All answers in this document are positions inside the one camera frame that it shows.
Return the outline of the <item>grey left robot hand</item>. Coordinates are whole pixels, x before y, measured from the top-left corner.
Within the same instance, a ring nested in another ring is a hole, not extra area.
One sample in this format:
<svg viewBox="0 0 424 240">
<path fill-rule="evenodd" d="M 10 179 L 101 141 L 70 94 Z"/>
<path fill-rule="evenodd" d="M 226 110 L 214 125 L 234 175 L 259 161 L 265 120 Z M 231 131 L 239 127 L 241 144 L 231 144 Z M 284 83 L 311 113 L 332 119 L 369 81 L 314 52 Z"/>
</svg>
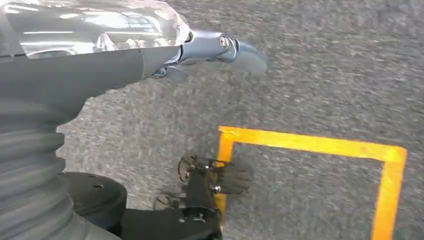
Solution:
<svg viewBox="0 0 424 240">
<path fill-rule="evenodd" d="M 0 126 L 60 126 L 85 101 L 177 65 L 222 62 L 260 75 L 267 58 L 223 32 L 192 29 L 157 0 L 3 0 Z"/>
</svg>

